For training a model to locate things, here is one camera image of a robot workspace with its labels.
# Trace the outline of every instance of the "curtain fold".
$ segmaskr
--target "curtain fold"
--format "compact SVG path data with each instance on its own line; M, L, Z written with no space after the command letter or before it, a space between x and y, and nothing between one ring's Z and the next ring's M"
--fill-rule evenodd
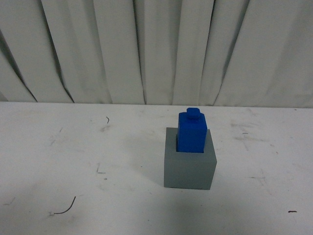
M251 0L218 106L313 107L313 2Z
M137 0L141 77L147 104L173 102L182 0Z
M0 29L37 101L71 102L55 69L40 2L2 0Z
M3 0L0 100L313 107L311 0Z
M112 101L144 104L133 2L93 2Z
M198 105L213 0L183 1L174 84L174 105Z
M203 66L199 105L214 105L245 17L249 0L217 0Z
M111 103L92 1L42 0L62 70L76 103Z

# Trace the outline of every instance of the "blue lego brick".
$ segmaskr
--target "blue lego brick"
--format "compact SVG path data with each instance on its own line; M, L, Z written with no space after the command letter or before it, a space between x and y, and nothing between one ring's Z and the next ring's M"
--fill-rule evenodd
M177 152L203 153L207 126L198 108L188 108L179 114Z

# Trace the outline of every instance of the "white table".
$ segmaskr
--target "white table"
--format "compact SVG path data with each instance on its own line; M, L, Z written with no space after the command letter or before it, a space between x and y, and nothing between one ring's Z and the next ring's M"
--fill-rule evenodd
M163 187L186 107L0 103L0 234L313 234L313 110L200 109L211 190Z

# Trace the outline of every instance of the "scuff mark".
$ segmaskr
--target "scuff mark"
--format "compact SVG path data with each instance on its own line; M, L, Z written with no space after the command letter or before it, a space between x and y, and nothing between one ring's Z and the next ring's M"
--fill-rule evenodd
M253 112L250 108L247 108L246 110L255 117L259 115L258 113Z
M249 177L250 179L265 179L265 177L253 177L253 176L251 176L251 177Z
M269 142L269 140L266 139L258 139L250 136L244 136L244 137L234 137L235 140L238 141L260 141L260 142Z
M105 132L105 131L109 130L109 128L110 128L110 125L104 126L104 127L102 127L102 128L100 129L100 131L101 131L101 132Z
M98 165L97 174L105 174L105 172L100 172L100 171L99 171L100 163L98 163L97 165Z
M297 168L299 168L299 169L301 169L301 170L305 170L305 171L307 171L307 172L310 173L310 174L313 174L313 171L312 171L311 169L306 168L306 167L304 167L304 166L302 166L302 165L300 165L300 164L292 163L292 165L295 166L295 167L297 167Z
M55 139L51 142L50 146L52 146L54 144L54 142L55 142Z
M13 202L14 202L14 200L15 200L15 197L12 199L12 201L10 202L10 203L5 203L5 204L3 204L4 206L10 206Z

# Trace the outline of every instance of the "gray block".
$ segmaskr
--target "gray block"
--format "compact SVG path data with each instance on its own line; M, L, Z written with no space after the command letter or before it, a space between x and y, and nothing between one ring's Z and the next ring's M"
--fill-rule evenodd
M177 152L177 130L166 128L164 187L209 190L217 163L210 130L207 130L204 153Z

